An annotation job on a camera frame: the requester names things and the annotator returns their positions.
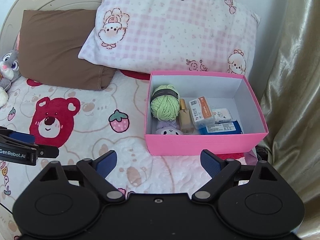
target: perfume bottle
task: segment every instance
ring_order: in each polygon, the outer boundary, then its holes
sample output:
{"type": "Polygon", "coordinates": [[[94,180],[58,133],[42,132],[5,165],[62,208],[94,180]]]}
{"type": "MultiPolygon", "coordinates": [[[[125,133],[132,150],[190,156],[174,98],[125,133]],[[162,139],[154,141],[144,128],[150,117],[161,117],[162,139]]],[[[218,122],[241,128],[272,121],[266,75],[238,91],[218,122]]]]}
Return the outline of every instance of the perfume bottle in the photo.
{"type": "Polygon", "coordinates": [[[190,110],[187,109],[184,99],[180,99],[180,111],[179,111],[179,124],[180,130],[183,134],[191,134],[194,131],[194,126],[190,116],[190,110]]]}

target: blue gripper pad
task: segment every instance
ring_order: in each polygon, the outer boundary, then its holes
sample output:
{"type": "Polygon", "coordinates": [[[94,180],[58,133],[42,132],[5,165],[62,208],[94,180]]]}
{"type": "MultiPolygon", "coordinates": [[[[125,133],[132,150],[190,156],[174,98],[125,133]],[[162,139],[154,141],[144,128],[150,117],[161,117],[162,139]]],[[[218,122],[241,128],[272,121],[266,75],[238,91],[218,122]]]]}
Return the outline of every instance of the blue gripper pad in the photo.
{"type": "Polygon", "coordinates": [[[9,135],[9,137],[26,143],[35,143],[35,137],[27,133],[13,132],[9,135]]]}
{"type": "Polygon", "coordinates": [[[105,179],[117,165],[117,153],[115,151],[108,151],[93,162],[96,172],[105,179]]]}
{"type": "Polygon", "coordinates": [[[213,178],[217,175],[225,166],[225,161],[215,156],[208,150],[203,150],[200,154],[200,163],[205,171],[213,178]]]}

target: black clamp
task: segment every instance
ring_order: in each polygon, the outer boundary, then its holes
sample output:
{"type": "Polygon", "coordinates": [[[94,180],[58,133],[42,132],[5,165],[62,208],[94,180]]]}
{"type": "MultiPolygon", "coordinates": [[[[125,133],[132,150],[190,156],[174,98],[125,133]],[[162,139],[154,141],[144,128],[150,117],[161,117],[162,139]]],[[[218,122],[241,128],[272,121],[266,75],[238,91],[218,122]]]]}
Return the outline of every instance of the black clamp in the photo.
{"type": "Polygon", "coordinates": [[[38,158],[54,159],[59,156],[57,147],[34,142],[33,135],[0,126],[0,160],[35,166],[38,158]]]}
{"type": "Polygon", "coordinates": [[[20,240],[39,239],[272,239],[298,240],[304,205],[267,162],[256,166],[200,155],[212,179],[188,194],[135,194],[128,199],[105,177],[117,156],[109,151],[76,165],[50,162],[13,206],[20,240]],[[79,186],[70,184],[79,182],[79,186]],[[238,186],[240,180],[248,183],[238,186]]]}

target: satin fabric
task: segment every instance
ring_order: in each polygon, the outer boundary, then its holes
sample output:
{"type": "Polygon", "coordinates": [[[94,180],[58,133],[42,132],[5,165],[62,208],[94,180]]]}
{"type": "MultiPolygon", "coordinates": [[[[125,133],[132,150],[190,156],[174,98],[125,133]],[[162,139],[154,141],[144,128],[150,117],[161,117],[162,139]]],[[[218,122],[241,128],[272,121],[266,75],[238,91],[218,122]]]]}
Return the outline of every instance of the satin fabric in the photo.
{"type": "Polygon", "coordinates": [[[289,0],[276,62],[261,99],[259,144],[306,207],[298,231],[320,239],[320,0],[289,0]]]}

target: brown pillow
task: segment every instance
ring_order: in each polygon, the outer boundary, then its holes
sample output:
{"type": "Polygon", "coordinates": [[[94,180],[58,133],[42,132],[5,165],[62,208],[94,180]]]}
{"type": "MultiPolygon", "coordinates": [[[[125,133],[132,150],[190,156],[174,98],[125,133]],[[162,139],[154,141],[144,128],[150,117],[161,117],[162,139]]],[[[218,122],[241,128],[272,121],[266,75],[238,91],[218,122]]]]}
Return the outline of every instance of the brown pillow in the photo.
{"type": "Polygon", "coordinates": [[[51,86],[101,90],[116,69],[78,54],[95,24],[95,10],[23,12],[19,44],[21,75],[51,86]]]}

